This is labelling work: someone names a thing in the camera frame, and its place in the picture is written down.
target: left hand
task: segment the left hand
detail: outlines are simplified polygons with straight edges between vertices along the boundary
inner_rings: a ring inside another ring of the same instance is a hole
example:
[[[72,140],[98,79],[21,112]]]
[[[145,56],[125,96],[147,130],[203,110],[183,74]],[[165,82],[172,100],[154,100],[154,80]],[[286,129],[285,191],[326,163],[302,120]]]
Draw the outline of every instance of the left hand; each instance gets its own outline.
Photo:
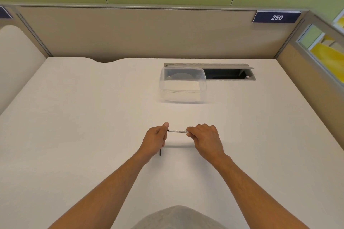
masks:
[[[137,154],[141,155],[146,160],[146,163],[165,146],[169,125],[168,122],[165,122],[162,126],[153,127],[147,131],[137,151]]]

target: blue label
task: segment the blue label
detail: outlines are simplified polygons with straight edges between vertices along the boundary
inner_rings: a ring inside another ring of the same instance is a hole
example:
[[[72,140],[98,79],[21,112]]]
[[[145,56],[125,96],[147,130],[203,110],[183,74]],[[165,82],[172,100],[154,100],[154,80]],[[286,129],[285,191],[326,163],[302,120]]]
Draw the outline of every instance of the blue label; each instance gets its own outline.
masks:
[[[0,7],[0,18],[12,19],[10,13],[8,13],[4,7]]]
[[[300,11],[257,11],[253,23],[295,23]]]

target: desk surface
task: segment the desk surface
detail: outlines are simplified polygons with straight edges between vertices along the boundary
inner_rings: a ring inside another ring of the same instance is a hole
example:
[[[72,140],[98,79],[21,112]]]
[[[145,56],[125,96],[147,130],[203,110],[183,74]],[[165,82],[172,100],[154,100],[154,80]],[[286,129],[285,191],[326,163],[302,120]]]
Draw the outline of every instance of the desk surface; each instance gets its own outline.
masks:
[[[207,103],[159,97],[164,63],[248,63],[256,81],[208,81]],[[48,58],[0,115],[0,221],[46,228],[118,168],[149,127],[215,125],[225,152],[311,228],[344,227],[344,151],[274,59]],[[232,194],[185,134],[168,134],[113,228],[185,205],[248,228]]]

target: hand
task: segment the hand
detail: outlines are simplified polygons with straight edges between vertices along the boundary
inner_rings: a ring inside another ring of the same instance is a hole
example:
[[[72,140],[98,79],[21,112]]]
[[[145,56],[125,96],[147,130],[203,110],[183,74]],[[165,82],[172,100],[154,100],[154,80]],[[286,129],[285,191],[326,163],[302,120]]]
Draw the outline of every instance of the hand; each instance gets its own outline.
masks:
[[[209,163],[213,164],[217,159],[226,156],[214,125],[209,127],[207,124],[198,124],[196,127],[187,127],[187,131],[187,136],[194,140],[200,155]]]
[[[165,146],[165,140],[167,138],[167,129],[169,123],[165,122],[162,126],[150,128],[144,140],[137,151],[137,154],[141,155],[147,163],[163,146]]]

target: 250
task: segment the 250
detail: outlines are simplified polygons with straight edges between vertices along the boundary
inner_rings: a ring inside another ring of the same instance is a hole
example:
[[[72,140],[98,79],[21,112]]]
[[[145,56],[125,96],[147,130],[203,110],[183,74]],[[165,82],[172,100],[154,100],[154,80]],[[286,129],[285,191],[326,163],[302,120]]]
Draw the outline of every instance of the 250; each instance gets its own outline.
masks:
[[[274,15],[271,20],[281,20],[283,16]]]

